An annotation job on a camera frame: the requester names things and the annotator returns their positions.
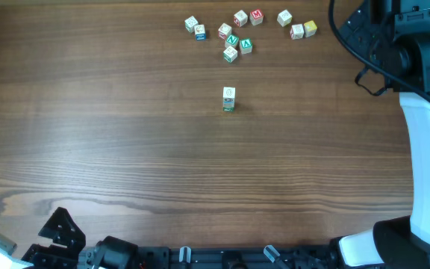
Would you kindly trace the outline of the teal-sided circle block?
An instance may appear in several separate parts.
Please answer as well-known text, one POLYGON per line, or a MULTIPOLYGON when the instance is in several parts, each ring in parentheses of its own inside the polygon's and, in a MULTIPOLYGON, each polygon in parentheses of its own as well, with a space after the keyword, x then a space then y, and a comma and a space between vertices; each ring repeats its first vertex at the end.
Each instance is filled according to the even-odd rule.
POLYGON ((223 88, 223 98, 224 99, 234 99, 236 93, 235 87, 224 87, 223 88))

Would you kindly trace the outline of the blue H block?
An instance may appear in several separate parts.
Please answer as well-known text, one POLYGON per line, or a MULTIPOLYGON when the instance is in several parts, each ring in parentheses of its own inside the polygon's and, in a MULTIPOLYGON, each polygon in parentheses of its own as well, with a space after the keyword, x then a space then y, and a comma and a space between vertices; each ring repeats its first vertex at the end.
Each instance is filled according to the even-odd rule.
POLYGON ((224 98, 223 99, 223 107, 224 108, 233 108, 234 107, 234 99, 224 98))

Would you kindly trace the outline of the green-sided picture block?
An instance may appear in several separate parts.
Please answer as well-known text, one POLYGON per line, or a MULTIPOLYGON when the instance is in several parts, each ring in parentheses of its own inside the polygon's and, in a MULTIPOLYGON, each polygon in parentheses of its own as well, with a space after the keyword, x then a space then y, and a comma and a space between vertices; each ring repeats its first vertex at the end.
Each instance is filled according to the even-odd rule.
POLYGON ((223 107, 222 108, 223 111, 230 111, 233 112, 234 111, 234 107, 223 107))

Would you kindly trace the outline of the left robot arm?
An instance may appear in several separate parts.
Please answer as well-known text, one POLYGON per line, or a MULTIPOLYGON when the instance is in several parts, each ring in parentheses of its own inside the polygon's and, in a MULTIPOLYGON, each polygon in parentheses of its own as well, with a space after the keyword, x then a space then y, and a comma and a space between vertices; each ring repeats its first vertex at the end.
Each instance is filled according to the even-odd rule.
POLYGON ((38 235, 52 244, 30 246, 22 260, 32 268, 133 268, 137 260, 136 244, 111 236, 87 249, 85 234, 65 208, 57 208, 38 235))

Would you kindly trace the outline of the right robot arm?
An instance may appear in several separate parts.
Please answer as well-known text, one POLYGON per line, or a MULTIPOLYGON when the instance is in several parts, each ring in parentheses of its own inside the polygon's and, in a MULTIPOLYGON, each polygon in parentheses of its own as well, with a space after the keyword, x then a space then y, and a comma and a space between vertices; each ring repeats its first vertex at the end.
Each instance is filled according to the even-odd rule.
POLYGON ((411 147, 412 212, 334 239, 330 268, 430 268, 430 0, 364 1, 332 32, 399 95, 411 147))

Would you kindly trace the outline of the yellow block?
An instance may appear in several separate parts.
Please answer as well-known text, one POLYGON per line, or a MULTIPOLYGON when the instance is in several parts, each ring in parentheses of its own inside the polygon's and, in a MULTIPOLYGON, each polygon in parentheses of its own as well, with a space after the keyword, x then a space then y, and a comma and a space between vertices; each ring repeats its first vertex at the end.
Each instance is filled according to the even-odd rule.
POLYGON ((306 37, 311 37, 311 36, 316 34, 317 25, 313 20, 304 23, 303 26, 304 26, 304 31, 305 31, 306 37))

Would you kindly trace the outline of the plain white block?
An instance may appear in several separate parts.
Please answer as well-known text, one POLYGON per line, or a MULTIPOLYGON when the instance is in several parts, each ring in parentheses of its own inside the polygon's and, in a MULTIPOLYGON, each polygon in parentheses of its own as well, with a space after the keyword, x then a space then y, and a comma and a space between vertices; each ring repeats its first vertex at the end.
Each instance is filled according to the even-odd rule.
POLYGON ((283 10, 278 14, 277 22, 281 27, 285 27, 292 22, 293 16, 288 10, 283 10))

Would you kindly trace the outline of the red M block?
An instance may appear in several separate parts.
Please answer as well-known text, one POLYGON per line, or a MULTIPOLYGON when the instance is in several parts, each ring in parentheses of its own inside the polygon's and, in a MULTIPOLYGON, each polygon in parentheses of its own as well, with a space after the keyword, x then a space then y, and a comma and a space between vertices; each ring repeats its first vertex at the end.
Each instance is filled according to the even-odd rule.
POLYGON ((264 20, 264 14, 260 9, 252 10, 249 13, 249 19, 252 25, 259 25, 264 20))

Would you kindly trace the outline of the green V block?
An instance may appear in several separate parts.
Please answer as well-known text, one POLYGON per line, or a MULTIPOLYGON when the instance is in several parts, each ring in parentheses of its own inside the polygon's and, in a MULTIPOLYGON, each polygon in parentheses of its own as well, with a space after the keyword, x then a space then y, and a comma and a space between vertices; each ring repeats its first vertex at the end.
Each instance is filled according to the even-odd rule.
POLYGON ((251 53, 253 50, 253 43, 249 38, 240 40, 239 46, 242 55, 251 53))

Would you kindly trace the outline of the red-edged white block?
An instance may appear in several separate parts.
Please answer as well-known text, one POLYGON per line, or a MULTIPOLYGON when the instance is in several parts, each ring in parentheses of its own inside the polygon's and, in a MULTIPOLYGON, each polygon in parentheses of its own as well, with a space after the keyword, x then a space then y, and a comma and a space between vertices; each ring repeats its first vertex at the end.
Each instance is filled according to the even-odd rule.
POLYGON ((239 10, 238 12, 235 13, 234 24, 237 27, 240 28, 244 26, 247 22, 248 22, 248 15, 243 10, 239 10))

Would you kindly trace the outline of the green N block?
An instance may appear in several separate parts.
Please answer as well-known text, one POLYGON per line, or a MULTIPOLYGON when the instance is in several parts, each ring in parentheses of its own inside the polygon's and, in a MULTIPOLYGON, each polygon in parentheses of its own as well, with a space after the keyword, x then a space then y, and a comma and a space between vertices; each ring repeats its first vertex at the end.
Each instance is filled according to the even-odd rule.
POLYGON ((226 37, 225 39, 225 47, 232 47, 234 49, 237 48, 237 45, 239 43, 239 37, 233 34, 230 34, 229 36, 226 37))

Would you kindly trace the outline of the green-edged white block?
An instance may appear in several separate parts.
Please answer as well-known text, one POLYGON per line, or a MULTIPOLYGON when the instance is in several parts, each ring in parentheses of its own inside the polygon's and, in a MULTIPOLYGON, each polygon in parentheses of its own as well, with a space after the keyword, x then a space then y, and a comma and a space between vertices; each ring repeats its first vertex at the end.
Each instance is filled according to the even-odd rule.
POLYGON ((229 46, 223 51, 223 58, 229 63, 232 63, 237 56, 238 51, 233 46, 229 46))

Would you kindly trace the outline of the red-sided block centre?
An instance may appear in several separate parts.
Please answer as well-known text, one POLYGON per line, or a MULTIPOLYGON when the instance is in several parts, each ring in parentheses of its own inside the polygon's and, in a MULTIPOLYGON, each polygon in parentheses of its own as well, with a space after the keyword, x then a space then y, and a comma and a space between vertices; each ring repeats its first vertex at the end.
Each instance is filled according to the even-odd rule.
POLYGON ((221 24, 218 28, 218 37, 226 40, 232 32, 232 27, 226 23, 221 24))

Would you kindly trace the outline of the blue-sided block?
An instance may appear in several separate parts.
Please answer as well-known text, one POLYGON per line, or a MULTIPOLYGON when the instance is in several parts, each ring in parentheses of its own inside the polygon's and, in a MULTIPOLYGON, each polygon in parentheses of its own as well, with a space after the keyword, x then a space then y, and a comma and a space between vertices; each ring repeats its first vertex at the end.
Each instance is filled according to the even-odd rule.
POLYGON ((206 31, 204 25, 195 25, 194 34, 197 41, 206 40, 206 31))

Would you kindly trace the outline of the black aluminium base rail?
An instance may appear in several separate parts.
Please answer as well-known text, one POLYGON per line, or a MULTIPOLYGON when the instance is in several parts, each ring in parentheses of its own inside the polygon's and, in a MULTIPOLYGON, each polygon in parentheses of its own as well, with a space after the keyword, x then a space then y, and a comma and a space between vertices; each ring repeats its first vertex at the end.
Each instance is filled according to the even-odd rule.
POLYGON ((138 247, 128 268, 143 269, 270 269, 270 268, 347 268, 343 259, 327 245, 305 245, 275 248, 278 254, 269 258, 270 251, 256 248, 189 248, 138 247))

